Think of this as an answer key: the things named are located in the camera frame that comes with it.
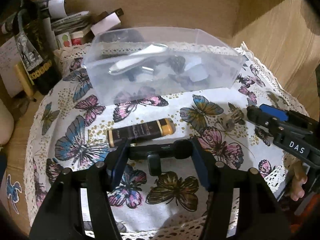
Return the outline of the person's right hand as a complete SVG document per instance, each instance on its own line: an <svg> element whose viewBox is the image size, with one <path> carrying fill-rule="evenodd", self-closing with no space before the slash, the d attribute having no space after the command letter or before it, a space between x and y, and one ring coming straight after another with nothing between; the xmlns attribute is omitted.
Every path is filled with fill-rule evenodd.
<svg viewBox="0 0 320 240"><path fill-rule="evenodd" d="M303 189L303 185L308 180L301 161L297 161L291 165L291 168L289 169L289 176L292 179L291 187L287 193L285 193L285 197L290 197L293 201L298 201L300 198L304 197L305 191Z"/></svg>

